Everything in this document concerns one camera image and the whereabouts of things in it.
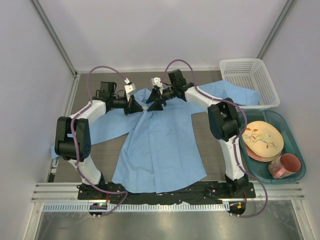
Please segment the light blue button shirt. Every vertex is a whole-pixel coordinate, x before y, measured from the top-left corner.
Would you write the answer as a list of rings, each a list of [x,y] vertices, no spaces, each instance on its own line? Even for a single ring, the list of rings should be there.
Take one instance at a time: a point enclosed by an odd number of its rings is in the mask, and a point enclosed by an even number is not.
[[[225,80],[198,86],[210,95],[230,98],[237,105],[256,105],[260,95]],[[135,100],[146,103],[152,90],[137,90]],[[90,127],[91,146],[122,135],[126,140],[120,150],[112,181],[130,193],[176,191],[206,177],[193,132],[193,114],[206,112],[191,102],[173,98],[163,110],[125,115],[113,109]]]

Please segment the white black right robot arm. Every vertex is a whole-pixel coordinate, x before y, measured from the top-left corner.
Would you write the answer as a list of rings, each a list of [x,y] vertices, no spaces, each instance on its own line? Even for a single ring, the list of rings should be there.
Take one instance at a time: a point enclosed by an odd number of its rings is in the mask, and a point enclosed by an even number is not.
[[[177,69],[168,74],[170,84],[164,88],[159,77],[151,79],[153,86],[147,103],[152,103],[148,111],[162,111],[166,101],[173,98],[193,103],[208,115],[209,128],[219,141],[225,162],[226,193],[233,198],[242,195],[249,184],[240,153],[239,138],[241,121],[237,112],[239,106],[231,98],[218,98],[201,90],[195,83],[187,83],[182,72]]]

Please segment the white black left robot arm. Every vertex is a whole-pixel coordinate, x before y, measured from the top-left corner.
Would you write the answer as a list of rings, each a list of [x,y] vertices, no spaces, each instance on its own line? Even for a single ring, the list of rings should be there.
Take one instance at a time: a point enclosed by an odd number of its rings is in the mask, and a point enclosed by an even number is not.
[[[82,181],[79,190],[88,192],[97,200],[105,195],[116,195],[117,192],[107,190],[104,176],[91,158],[90,126],[113,109],[122,109],[125,115],[143,111],[134,97],[137,92],[134,83],[128,78],[124,82],[124,96],[115,95],[115,82],[102,81],[95,96],[90,96],[89,102],[81,110],[57,120],[54,151],[79,173]]]

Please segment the white plastic mesh basket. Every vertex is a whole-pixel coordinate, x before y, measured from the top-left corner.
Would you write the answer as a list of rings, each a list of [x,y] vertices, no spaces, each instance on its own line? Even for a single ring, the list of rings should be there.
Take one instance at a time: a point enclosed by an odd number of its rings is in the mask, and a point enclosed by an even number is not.
[[[244,106],[244,110],[266,110],[280,105],[275,85],[263,60],[259,58],[224,59],[219,62],[224,80],[238,87],[255,90],[260,94],[257,105]]]

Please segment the pink plate under cream plate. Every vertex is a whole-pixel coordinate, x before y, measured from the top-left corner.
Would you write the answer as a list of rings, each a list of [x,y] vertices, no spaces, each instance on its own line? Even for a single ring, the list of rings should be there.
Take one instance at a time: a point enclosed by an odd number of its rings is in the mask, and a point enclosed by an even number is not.
[[[259,161],[259,162],[271,162],[275,158],[275,156],[273,156],[273,157],[262,157],[262,156],[259,156],[259,155],[255,154],[247,146],[245,146],[245,148],[246,148],[248,156],[251,157],[252,159],[256,160],[256,161]]]

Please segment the cream bird pattern plate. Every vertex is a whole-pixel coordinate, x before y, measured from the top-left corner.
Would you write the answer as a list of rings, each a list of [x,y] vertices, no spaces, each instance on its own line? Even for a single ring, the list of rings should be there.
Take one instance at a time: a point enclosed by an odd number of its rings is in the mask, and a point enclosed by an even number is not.
[[[274,157],[284,148],[281,133],[265,121],[258,120],[248,123],[242,139],[253,153],[262,158]]]

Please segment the teal plastic tray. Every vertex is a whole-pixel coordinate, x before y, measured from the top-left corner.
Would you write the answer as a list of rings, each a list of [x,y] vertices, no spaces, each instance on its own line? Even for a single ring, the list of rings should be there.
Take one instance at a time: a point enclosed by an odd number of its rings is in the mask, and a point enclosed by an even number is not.
[[[284,148],[278,155],[275,156],[273,160],[285,153],[291,153],[296,155],[302,163],[302,167],[299,172],[282,179],[274,179],[268,170],[268,165],[271,161],[261,162],[249,157],[242,135],[239,138],[239,144],[243,153],[242,161],[246,164],[250,174],[268,184],[288,184],[302,179],[306,173],[306,165],[285,119],[279,113],[272,110],[247,111],[245,114],[247,118],[247,124],[254,121],[264,121],[274,126],[281,133],[284,140]]]

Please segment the pink ceramic mug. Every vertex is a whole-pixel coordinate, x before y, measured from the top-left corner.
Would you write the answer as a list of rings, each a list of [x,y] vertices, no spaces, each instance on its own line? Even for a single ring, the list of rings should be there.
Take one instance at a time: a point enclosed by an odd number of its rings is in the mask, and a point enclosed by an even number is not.
[[[274,179],[284,179],[300,171],[302,162],[292,153],[284,153],[268,165],[268,171]]]

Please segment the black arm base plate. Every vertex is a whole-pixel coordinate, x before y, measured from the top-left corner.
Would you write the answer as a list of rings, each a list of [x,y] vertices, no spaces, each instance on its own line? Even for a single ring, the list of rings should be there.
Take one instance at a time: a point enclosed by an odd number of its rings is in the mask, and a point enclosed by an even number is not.
[[[107,194],[100,192],[92,186],[84,183],[76,186],[78,200],[109,200],[111,204],[118,204],[125,194],[125,188],[121,184],[107,182],[103,189],[119,194]],[[128,193],[124,205],[173,205],[183,202],[191,205],[219,204],[223,199],[254,199],[256,197],[253,183],[249,183],[243,192],[232,195],[227,189],[226,182],[198,181],[188,187],[163,193]]]

